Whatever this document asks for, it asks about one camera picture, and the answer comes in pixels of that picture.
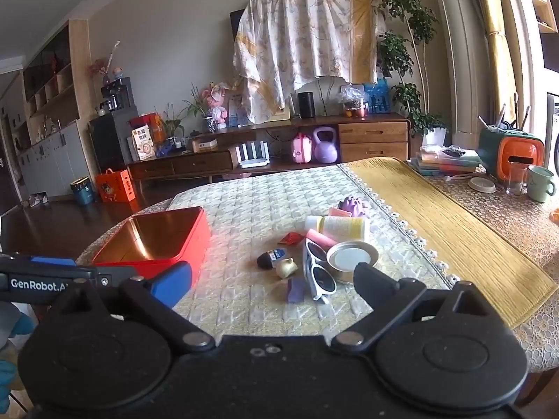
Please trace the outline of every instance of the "sunglasses lens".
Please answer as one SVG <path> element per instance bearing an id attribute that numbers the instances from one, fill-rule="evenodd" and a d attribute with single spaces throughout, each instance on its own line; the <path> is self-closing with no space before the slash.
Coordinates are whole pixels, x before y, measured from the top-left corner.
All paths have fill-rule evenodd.
<path id="1" fill-rule="evenodd" d="M 334 292 L 336 290 L 336 281 L 328 274 L 324 268 L 314 266 L 312 268 L 312 275 L 314 276 L 317 285 L 325 292 Z"/>
<path id="2" fill-rule="evenodd" d="M 326 261 L 326 252 L 320 248 L 317 244 L 312 241 L 307 242 L 308 251 L 311 252 L 316 258 L 322 260 L 323 262 Z"/>

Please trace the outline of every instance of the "purple kettlebell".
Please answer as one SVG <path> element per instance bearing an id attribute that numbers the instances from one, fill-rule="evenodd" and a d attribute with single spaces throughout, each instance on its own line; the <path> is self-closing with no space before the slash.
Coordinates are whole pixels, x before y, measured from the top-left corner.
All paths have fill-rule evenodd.
<path id="1" fill-rule="evenodd" d="M 332 141 L 324 142 L 320 140 L 320 138 L 318 138 L 319 132 L 331 132 Z M 317 145 L 314 154 L 318 162 L 333 163 L 337 161 L 336 130 L 334 128 L 327 126 L 317 127 L 312 133 L 312 138 L 314 138 L 315 144 Z"/>

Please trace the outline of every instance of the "green mug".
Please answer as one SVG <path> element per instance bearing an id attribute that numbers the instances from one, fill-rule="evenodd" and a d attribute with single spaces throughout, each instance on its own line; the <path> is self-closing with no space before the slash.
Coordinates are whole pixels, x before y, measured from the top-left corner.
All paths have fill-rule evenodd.
<path id="1" fill-rule="evenodd" d="M 540 203 L 546 201 L 547 196 L 554 196 L 557 188 L 551 180 L 553 172 L 538 165 L 528 167 L 528 196 Z"/>

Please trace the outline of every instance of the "pink eraser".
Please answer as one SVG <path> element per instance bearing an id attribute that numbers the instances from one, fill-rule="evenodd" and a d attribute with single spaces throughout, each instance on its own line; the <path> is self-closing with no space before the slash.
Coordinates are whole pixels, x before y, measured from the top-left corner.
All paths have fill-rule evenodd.
<path id="1" fill-rule="evenodd" d="M 333 215 L 337 217 L 351 217 L 351 213 L 349 211 L 343 211 L 342 209 L 338 209 L 338 208 L 330 208 L 328 210 L 328 215 Z"/>
<path id="2" fill-rule="evenodd" d="M 306 237 L 311 241 L 316 242 L 324 250 L 328 250 L 332 246 L 335 246 L 337 244 L 336 241 L 330 239 L 328 236 L 324 236 L 322 233 L 319 233 L 318 231 L 313 230 L 312 228 L 309 231 L 307 231 Z"/>

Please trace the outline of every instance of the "yellow curtain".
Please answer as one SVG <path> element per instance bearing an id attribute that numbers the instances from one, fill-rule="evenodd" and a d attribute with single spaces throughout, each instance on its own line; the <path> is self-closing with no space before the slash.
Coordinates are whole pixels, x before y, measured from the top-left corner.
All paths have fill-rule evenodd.
<path id="1" fill-rule="evenodd" d="M 516 91 L 516 83 L 507 36 L 505 36 L 501 0 L 481 0 L 481 6 L 484 12 L 491 72 L 493 73 L 494 120 L 497 118 L 502 105 L 506 104 L 505 121 L 512 122 L 515 119 L 514 92 Z"/>

